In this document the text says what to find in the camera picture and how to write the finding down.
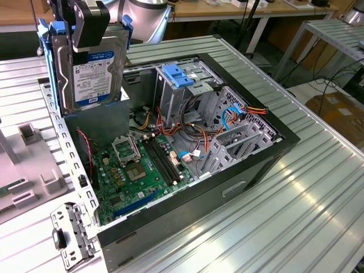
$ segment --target blue hard drive label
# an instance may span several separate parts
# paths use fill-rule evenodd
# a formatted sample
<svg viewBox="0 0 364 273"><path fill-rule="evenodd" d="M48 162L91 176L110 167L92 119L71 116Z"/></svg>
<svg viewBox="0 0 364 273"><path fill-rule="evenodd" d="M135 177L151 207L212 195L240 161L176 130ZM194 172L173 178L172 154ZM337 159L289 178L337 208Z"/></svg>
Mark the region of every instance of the blue hard drive label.
<svg viewBox="0 0 364 273"><path fill-rule="evenodd" d="M75 101L80 105L93 104L107 98L111 92L112 75L109 67L114 52L105 51L88 55L88 63L73 67Z"/></svg>
<svg viewBox="0 0 364 273"><path fill-rule="evenodd" d="M113 51L91 53L88 56L88 61L106 60L106 59L111 59L112 57L114 57Z"/></svg>

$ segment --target green circuit board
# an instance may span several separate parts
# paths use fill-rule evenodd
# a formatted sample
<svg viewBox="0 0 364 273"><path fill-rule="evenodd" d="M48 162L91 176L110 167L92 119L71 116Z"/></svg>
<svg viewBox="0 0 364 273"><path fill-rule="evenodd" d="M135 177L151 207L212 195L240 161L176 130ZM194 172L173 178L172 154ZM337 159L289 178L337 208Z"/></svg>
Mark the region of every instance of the green circuit board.
<svg viewBox="0 0 364 273"><path fill-rule="evenodd" d="M24 181L25 181L25 179L22 178L22 179L14 181L14 182L12 182L10 184L7 184L6 186L0 188L0 198L10 194L9 188L11 188L11 187L13 187L15 185L18 185L18 184L20 184L21 182L24 182Z"/></svg>
<svg viewBox="0 0 364 273"><path fill-rule="evenodd" d="M156 136L155 140L162 151L173 150L164 135ZM130 161L122 166L112 147L93 155L100 186L99 190L95 190L95 194L99 201L97 212L101 225L114 221L114 213L122 208L135 204L148 196L151 198L150 201L156 200L193 181L190 171L185 165L182 165L179 169L175 168L176 172L183 176L181 181L177 185L166 183L152 156L146 151L143 142L137 140L136 146L141 155L140 160L138 162ZM120 146L121 150L125 150L125 148L124 145ZM105 154L108 155L108 164L105 164L103 160Z"/></svg>

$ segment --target ribbed metal table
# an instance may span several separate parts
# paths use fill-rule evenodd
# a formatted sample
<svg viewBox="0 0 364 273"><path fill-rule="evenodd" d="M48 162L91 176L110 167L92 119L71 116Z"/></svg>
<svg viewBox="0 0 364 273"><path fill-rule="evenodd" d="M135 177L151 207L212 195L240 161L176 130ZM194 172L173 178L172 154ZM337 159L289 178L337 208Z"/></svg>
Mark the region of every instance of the ribbed metal table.
<svg viewBox="0 0 364 273"><path fill-rule="evenodd" d="M136 64L199 52L208 52L301 141L259 185L136 257L120 272L350 272L364 255L363 153L222 39L136 45L128 57ZM43 58L0 63L0 127L9 135L16 132L15 125L32 122L67 175L36 82L46 72ZM77 199L71 191L1 225L1 269L64 272L49 213ZM103 273L106 267L96 255L76 272Z"/></svg>
<svg viewBox="0 0 364 273"><path fill-rule="evenodd" d="M364 50L359 48L359 42L364 40L364 26L353 27L340 19L305 21L302 23L296 36L278 64L278 68L273 75L275 80L277 80L282 73L283 68L287 64L287 61L290 59L306 30L314 34L314 37L306 46L304 52L299 57L299 60L304 58L318 38L324 40L333 47L336 47L344 54L343 56L347 55L355 61L364 59ZM337 61L338 68L341 62L342 58Z"/></svg>

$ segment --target red cable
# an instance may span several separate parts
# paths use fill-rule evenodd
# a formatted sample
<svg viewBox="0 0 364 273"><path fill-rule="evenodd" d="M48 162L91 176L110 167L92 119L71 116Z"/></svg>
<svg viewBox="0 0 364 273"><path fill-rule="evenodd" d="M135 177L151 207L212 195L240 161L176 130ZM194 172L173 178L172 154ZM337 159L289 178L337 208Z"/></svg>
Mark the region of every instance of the red cable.
<svg viewBox="0 0 364 273"><path fill-rule="evenodd" d="M88 149L88 151L89 151L89 161L90 161L90 179L91 179L91 177L92 177L92 157L91 157L91 148L90 148L90 143L89 143L89 140L88 140L88 138L86 137L86 135L80 130L80 129L77 129L76 130L78 133L80 133L83 137L84 137L84 139L85 139L85 141L86 141L86 144L87 144L87 149Z"/></svg>

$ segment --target ram slot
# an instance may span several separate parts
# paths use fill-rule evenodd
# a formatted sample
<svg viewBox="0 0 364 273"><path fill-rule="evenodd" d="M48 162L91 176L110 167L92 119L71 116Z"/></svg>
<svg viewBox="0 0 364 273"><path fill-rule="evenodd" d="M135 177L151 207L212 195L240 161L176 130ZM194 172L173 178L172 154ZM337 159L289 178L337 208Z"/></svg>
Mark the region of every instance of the ram slot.
<svg viewBox="0 0 364 273"><path fill-rule="evenodd" d="M164 151L162 150L162 148L160 148L160 146L158 145L157 141L152 141L152 145L154 147L154 149L157 151L157 153L159 154L160 158L162 160L162 162L165 164L165 167L168 170L169 175L173 178L173 180L175 181L180 181L181 178L178 175L178 173L176 172L174 166L172 165L172 163L170 162L170 160L166 157Z"/></svg>
<svg viewBox="0 0 364 273"><path fill-rule="evenodd" d="M164 152L160 149L154 139L147 140L143 145L156 165L158 171L165 179L167 185L171 186L174 181L180 181L180 177L175 171L172 163L169 162Z"/></svg>

